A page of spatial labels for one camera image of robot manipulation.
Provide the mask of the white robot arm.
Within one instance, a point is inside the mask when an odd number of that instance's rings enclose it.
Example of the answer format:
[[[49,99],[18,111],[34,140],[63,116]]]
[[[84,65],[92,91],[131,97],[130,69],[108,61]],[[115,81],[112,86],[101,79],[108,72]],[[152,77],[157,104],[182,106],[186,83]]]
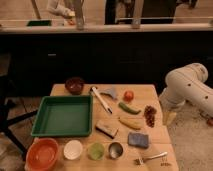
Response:
[[[174,120],[186,101],[213,117],[213,88],[205,84],[207,78],[208,71],[200,63],[192,63],[167,73],[166,87],[159,95],[164,125]]]

